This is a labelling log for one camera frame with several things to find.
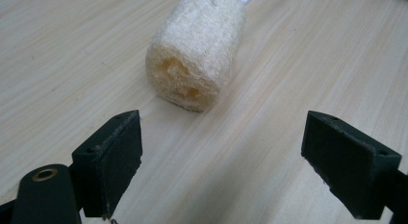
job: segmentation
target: white object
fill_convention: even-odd
[[[226,89],[249,0],[181,0],[153,37],[147,78],[158,94],[202,112]]]

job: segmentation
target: loofah sponge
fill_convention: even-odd
[[[226,89],[244,22],[242,0],[181,0],[147,51],[149,82],[186,110],[209,109]]]

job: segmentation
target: wooden table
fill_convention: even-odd
[[[325,112],[408,171],[408,0],[253,0],[230,85],[204,113],[159,98],[144,72],[178,1],[0,0],[0,204],[138,109],[144,154],[120,224],[372,223],[353,219],[300,146],[307,111]]]

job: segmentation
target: light wood surface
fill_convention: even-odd
[[[307,111],[326,112],[408,171],[408,0],[253,0],[230,85],[204,113],[146,81],[147,47],[178,1],[0,0],[0,204],[138,109],[144,154],[119,224],[388,223],[388,210],[354,220],[300,146]]]

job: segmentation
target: table surface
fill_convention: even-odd
[[[142,164],[119,224],[372,223],[300,147],[318,111],[408,156],[408,0],[253,0],[230,84],[203,113],[159,98],[144,71],[178,1],[0,0],[0,204],[26,173],[71,164],[109,118],[140,110]]]

